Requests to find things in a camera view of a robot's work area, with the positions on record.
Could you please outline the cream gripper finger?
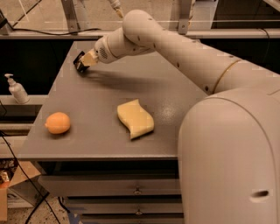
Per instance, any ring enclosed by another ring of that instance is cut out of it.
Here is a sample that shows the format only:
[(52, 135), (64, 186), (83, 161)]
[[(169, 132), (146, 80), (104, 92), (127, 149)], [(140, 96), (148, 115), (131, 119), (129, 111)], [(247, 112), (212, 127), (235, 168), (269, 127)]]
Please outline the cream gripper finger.
[(90, 50), (88, 52), (82, 52), (80, 57), (80, 64), (83, 67), (91, 67), (97, 64), (99, 61), (98, 54), (95, 50)]

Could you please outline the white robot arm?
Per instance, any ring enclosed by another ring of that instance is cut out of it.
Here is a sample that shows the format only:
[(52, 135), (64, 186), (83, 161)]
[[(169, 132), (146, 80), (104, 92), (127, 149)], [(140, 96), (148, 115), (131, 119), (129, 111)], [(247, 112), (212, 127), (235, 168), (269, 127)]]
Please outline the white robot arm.
[(280, 224), (280, 75), (168, 31), (142, 10), (127, 13), (78, 66), (148, 49), (207, 95), (178, 135), (185, 224)]

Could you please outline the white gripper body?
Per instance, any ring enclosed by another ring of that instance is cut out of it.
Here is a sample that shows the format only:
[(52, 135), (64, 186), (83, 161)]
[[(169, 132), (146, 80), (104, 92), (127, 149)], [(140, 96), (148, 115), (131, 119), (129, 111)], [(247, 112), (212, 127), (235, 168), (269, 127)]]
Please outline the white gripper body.
[(105, 37), (98, 39), (94, 44), (94, 52), (98, 56), (98, 60), (108, 64), (112, 62), (112, 54), (110, 53)]

